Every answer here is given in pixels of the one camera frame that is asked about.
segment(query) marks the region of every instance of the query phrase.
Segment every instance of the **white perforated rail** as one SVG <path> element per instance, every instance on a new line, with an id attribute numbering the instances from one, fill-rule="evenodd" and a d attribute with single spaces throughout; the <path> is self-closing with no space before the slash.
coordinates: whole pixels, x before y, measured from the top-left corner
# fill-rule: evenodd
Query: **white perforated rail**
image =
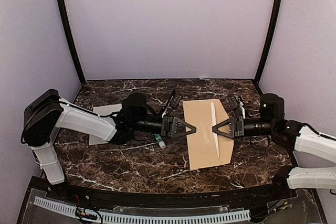
<path id="1" fill-rule="evenodd" d="M 75 218 L 75 205 L 67 205 L 50 199 L 35 197 L 34 205 L 43 207 L 61 215 Z M 87 213 L 96 215 L 94 211 L 86 210 Z M 103 217 L 103 223 L 120 224 L 221 224 L 235 223 L 238 221 L 250 220 L 250 211 L 243 210 L 237 212 L 228 212 L 217 215 L 190 216 L 190 217 L 151 217 L 151 216 L 133 216 L 120 215 L 109 212 L 99 212 Z"/>

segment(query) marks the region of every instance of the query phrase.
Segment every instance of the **white wall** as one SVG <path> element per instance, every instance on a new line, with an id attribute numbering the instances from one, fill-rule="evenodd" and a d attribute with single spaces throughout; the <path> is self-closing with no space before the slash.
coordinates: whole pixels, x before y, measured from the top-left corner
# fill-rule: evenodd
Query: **white wall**
<path id="1" fill-rule="evenodd" d="M 273 0 L 66 0 L 87 79 L 254 78 Z"/>
<path id="2" fill-rule="evenodd" d="M 336 135 L 336 0 L 282 0 L 260 86 L 284 97 L 286 118 Z M 334 165 L 300 154 L 304 167 Z M 336 198 L 319 194 L 329 223 L 336 223 Z"/>
<path id="3" fill-rule="evenodd" d="M 24 108 L 49 88 L 72 100 L 80 88 L 56 0 L 0 0 L 0 223 L 16 223 L 32 151 L 21 145 Z"/>

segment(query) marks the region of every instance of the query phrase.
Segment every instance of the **marble tabletop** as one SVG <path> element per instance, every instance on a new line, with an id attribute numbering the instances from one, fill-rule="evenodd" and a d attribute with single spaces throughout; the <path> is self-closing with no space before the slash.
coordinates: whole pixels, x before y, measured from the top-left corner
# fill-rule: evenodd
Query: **marble tabletop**
<path id="1" fill-rule="evenodd" d="M 220 99 L 229 116 L 233 112 L 228 94 L 241 95 L 252 116 L 258 116 L 259 95 L 250 80 L 108 80 L 88 81 L 75 104 L 91 109 L 120 103 L 132 92 L 144 93 L 148 104 L 157 111 L 171 91 L 184 100 Z M 173 112 L 183 119 L 183 106 Z M 224 166 L 189 170 L 186 137 L 165 138 L 160 149 L 152 134 L 140 133 L 137 141 L 124 145 L 89 146 L 89 136 L 61 130 L 56 152 L 73 185 L 131 193 L 204 193 L 270 184 L 283 165 L 290 165 L 287 151 L 271 143 L 264 150 L 250 146 L 250 138 L 236 140 L 231 163 Z M 264 138 L 252 139 L 264 146 Z"/>

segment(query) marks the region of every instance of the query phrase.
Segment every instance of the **brown cardboard sheet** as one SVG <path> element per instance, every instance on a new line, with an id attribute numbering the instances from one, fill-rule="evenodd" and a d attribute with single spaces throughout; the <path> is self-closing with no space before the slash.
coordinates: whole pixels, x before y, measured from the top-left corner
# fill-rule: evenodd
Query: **brown cardboard sheet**
<path id="1" fill-rule="evenodd" d="M 190 170 L 229 164 L 234 140 L 218 135 L 219 158 L 212 132 L 211 103 L 215 104 L 216 123 L 229 118 L 219 99 L 183 101 L 184 120 L 197 128 L 187 136 Z M 228 132 L 229 128 L 221 127 Z"/>

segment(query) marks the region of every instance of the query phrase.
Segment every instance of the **cardboard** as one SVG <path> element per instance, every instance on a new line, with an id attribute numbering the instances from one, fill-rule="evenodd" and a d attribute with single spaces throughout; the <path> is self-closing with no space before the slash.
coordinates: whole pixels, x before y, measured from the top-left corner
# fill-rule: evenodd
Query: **cardboard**
<path id="1" fill-rule="evenodd" d="M 101 114 L 101 115 L 108 115 L 112 112 L 117 112 L 121 110 L 121 103 L 120 104 L 113 104 L 113 105 L 106 105 L 106 106 L 99 106 L 93 107 L 94 113 Z M 95 144 L 108 144 L 109 142 L 104 141 L 95 136 L 89 136 L 89 145 Z"/>
<path id="2" fill-rule="evenodd" d="M 231 162 L 234 140 L 218 135 L 219 158 L 212 132 L 211 103 L 215 104 L 216 121 L 227 120 L 225 109 L 219 99 L 183 101 L 184 120 L 197 128 L 187 136 L 190 170 L 226 165 Z M 228 132 L 228 126 L 221 127 Z"/>

